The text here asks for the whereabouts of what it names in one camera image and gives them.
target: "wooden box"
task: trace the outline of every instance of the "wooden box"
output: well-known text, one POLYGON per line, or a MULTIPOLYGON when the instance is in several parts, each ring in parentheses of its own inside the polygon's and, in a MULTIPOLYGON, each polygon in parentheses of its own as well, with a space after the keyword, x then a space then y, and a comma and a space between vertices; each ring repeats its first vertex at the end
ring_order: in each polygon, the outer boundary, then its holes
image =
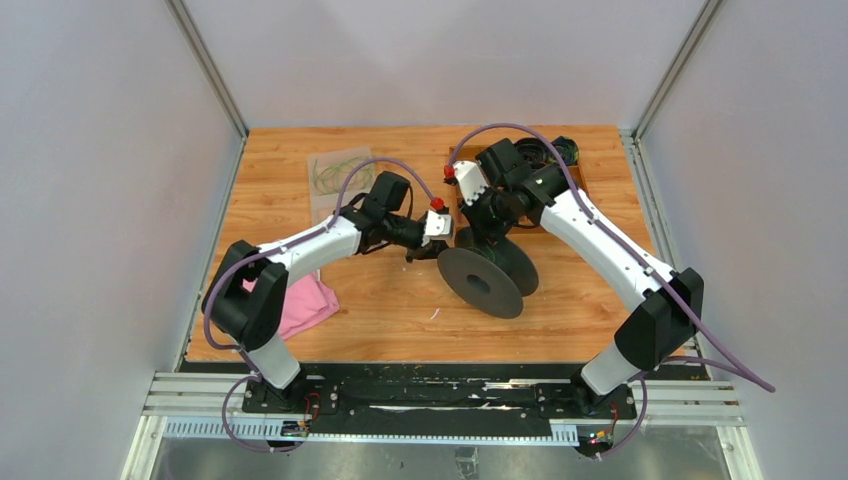
MULTIPOLYGON (((487 147, 482 145, 466 145, 462 147, 462 150, 459 151, 459 155, 456 157, 457 160, 466 160, 470 162, 476 161, 474 157, 477 156, 478 153, 485 150, 487 147)), ((453 155, 455 148, 450 147, 448 151, 448 155, 453 155)), ((580 163, 578 161, 577 165, 573 165, 568 167, 568 171, 571 173, 571 176, 574 178, 574 181, 577 182, 577 186, 580 187, 586 195, 589 195, 589 190, 586 188, 586 181, 583 179, 583 173, 580 171, 580 163)), ((456 220, 454 228, 455 230, 459 230, 460 228, 467 227, 468 221, 465 219, 465 216, 459 212, 459 206, 462 205, 462 193, 459 191, 459 185, 454 187, 453 194, 453 202, 451 205, 451 211, 456 212, 454 219, 456 220)), ((530 225, 530 220, 526 218, 522 219, 521 222, 525 225, 530 225)), ((510 230, 510 233, 543 233, 545 230, 542 227, 534 227, 534 228, 513 228, 510 230)))

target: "aluminum frame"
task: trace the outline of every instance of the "aluminum frame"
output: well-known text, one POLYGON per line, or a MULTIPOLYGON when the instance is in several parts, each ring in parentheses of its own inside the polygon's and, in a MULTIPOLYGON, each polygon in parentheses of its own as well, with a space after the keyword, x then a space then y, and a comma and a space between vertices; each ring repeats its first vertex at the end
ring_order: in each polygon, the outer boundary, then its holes
MULTIPOLYGON (((175 20, 183 31, 187 42, 194 52, 201 68, 206 74, 213 90, 218 96, 225 112, 235 130, 245 140, 248 128, 236 107, 235 101, 226 88, 215 64, 203 43, 200 32, 194 24, 183 0, 165 0, 175 20)), ((673 244, 672 237, 665 223, 661 202, 658 202, 654 192, 654 180, 649 164, 645 161, 641 139, 651 127, 664 100, 673 88, 677 78, 685 68, 689 58, 694 53, 698 43, 710 26, 723 0, 706 0, 692 28, 680 49, 671 62, 668 70, 660 81, 657 89, 645 108, 637 126, 632 131, 622 131, 622 145, 628 156, 628 165, 636 182, 640 204, 648 223, 651 238, 658 256, 671 265, 679 266, 679 256, 673 244)), ((232 179, 238 169, 236 164, 232 179)), ((221 207, 220 220, 222 223, 229 203, 229 195, 221 207)), ((699 355, 697 341, 692 340, 684 346, 686 354, 699 355)), ((242 375, 227 374, 181 374, 157 373, 151 384, 150 392, 136 435, 127 457, 121 478, 142 479, 150 478, 162 438, 165 435, 169 418, 197 418, 209 422, 218 419, 223 403, 224 394, 242 375)), ((545 380, 521 380, 514 382, 544 383, 545 380)), ((563 379, 550 379, 548 382, 565 382, 563 379)), ((649 381, 648 415, 645 423, 653 425, 709 425, 715 426, 722 442, 725 461, 732 478, 761 479, 762 474, 757 464, 756 456, 751 448, 747 427, 745 427, 741 410, 736 403, 736 396, 728 382, 705 381, 649 381)), ((636 407, 641 406, 641 388, 631 385, 634 389, 636 407)), ((246 420, 299 419, 300 415, 248 415, 240 412, 244 387, 239 388, 233 395, 228 409, 239 418, 246 420)), ((603 420, 562 419, 552 421, 552 426, 561 429, 568 425, 591 425, 603 423, 603 420)), ((622 424, 633 424, 633 420, 621 421, 622 424)), ((385 441, 386 439, 343 438, 331 436, 326 441, 385 441)), ((415 442, 423 438, 396 438, 396 442, 415 442)))
MULTIPOLYGON (((239 148, 238 158, 233 162, 233 166, 229 172, 227 172, 227 189, 226 195, 221 199, 221 203, 218 205, 218 213, 216 219, 216 225, 218 228, 215 229, 215 236, 212 239, 212 243, 209 245, 209 255, 206 258, 206 266, 203 271, 208 272, 210 268, 212 268, 212 262, 215 260, 215 247, 218 245, 218 241, 221 238, 221 230, 224 225, 224 219, 227 216, 227 209, 230 206, 230 199, 233 195, 233 188, 236 184, 236 178, 238 177, 239 167, 241 167, 242 158, 244 158, 244 147, 247 145, 247 141, 245 138, 241 140, 241 147, 239 148)), ((209 281, 207 275, 203 275, 200 278, 200 283, 197 285, 197 295, 194 298, 194 305, 191 308, 191 319, 188 322, 188 327, 185 333, 185 337, 183 338, 182 345, 180 346, 180 353, 174 358, 174 362, 171 365, 171 369, 176 371, 179 368, 180 363, 182 363, 185 358, 185 354, 188 351, 188 345, 191 342, 191 335, 194 331, 194 319, 197 318, 197 313, 200 311, 200 305, 203 300, 203 290, 206 288, 206 282, 209 281)))

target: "floor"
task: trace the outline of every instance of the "floor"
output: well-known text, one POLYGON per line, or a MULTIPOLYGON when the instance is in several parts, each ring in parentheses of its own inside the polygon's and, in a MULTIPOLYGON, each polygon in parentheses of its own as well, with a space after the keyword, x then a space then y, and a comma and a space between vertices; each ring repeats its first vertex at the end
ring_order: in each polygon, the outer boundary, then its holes
MULTIPOLYGON (((404 160, 436 195, 452 197, 442 182, 448 151, 473 126, 253 129, 232 192, 211 277, 227 247, 285 238, 310 226, 306 159, 368 146, 375 156, 404 160)), ((593 202, 643 248, 653 251, 627 157, 614 126, 541 126, 548 138, 565 135, 580 148, 580 165, 593 202)), ((522 132, 489 131, 469 145, 488 145, 522 132)), ((380 169, 400 172, 393 166, 380 169)), ((426 198, 415 186, 416 199, 426 198)), ((416 200, 415 215, 426 208, 416 200)), ((534 261, 540 287, 516 319, 489 317, 459 299, 435 261, 407 264, 404 250, 327 265, 322 280, 335 289, 341 311, 287 345, 302 361, 584 362, 612 339, 627 317, 613 290, 566 244, 547 233, 510 238, 534 261)), ((225 340, 215 332, 216 338, 225 340)), ((200 322, 188 360, 237 360, 213 350, 200 322)))
MULTIPOLYGON (((621 433, 630 425, 621 425, 621 433)), ((730 479, 714 427, 648 426, 603 462, 571 447, 307 442, 290 454, 257 455, 229 440, 167 438, 151 478, 260 480, 730 479)))

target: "tape roll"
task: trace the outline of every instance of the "tape roll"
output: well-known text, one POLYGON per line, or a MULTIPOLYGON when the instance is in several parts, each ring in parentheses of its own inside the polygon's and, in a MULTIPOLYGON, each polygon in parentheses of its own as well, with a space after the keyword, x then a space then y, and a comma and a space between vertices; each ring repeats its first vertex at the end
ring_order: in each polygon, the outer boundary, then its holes
POLYGON ((533 294, 539 288, 536 266, 518 245, 502 239, 495 245, 477 239, 471 227, 459 230, 454 237, 457 248, 471 250, 498 266, 518 287, 522 296, 533 294))
POLYGON ((483 313, 515 318, 524 310, 524 299, 515 282, 483 255, 465 248, 448 248, 436 262, 448 286, 483 313))

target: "black cable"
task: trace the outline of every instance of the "black cable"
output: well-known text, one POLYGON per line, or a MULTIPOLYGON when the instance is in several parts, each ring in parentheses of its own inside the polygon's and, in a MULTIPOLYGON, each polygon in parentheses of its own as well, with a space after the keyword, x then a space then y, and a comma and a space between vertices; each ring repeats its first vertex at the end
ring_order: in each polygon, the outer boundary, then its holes
POLYGON ((350 201, 349 201, 349 202, 347 202, 347 206, 348 206, 348 207, 352 207, 352 206, 356 205, 357 203, 359 203, 359 201, 360 201, 360 200, 362 200, 363 198, 365 198, 367 195, 368 195, 368 194, 367 194, 367 193, 365 193, 365 192, 359 192, 359 193, 357 193, 356 195, 354 195, 354 196, 353 196, 353 198, 352 198, 352 199, 350 199, 350 201))
MULTIPOLYGON (((577 165, 579 150, 574 140, 560 137, 554 140, 553 145, 557 152, 562 155, 567 165, 577 165)), ((556 163, 556 158, 554 158, 550 150, 538 138, 522 138, 515 142, 515 148, 530 163, 533 170, 538 170, 546 165, 556 163)))
POLYGON ((374 253, 378 250, 382 250, 382 249, 388 247, 389 245, 391 245, 391 243, 389 243, 389 242, 381 243, 381 244, 377 245, 376 247, 373 247, 373 248, 371 248, 371 249, 369 249, 365 252, 362 252, 361 255, 370 255, 370 254, 372 254, 372 253, 374 253))
POLYGON ((409 187, 409 210, 407 210, 407 212, 406 212, 406 219, 407 220, 412 218, 412 204, 415 203, 415 193, 413 193, 414 191, 415 191, 415 189, 410 186, 409 187))

